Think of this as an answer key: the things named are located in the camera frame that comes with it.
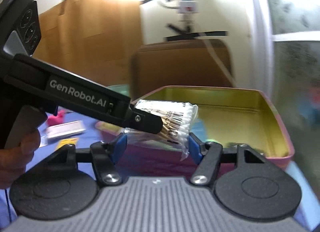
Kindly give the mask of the person's left hand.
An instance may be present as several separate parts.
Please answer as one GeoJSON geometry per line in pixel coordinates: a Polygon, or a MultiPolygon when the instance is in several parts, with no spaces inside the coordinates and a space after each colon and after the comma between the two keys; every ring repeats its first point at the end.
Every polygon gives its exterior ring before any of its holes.
{"type": "Polygon", "coordinates": [[[40,142],[40,133],[36,129],[22,138],[20,146],[1,149],[1,189],[9,188],[18,177],[25,173],[26,166],[33,159],[40,142]]]}

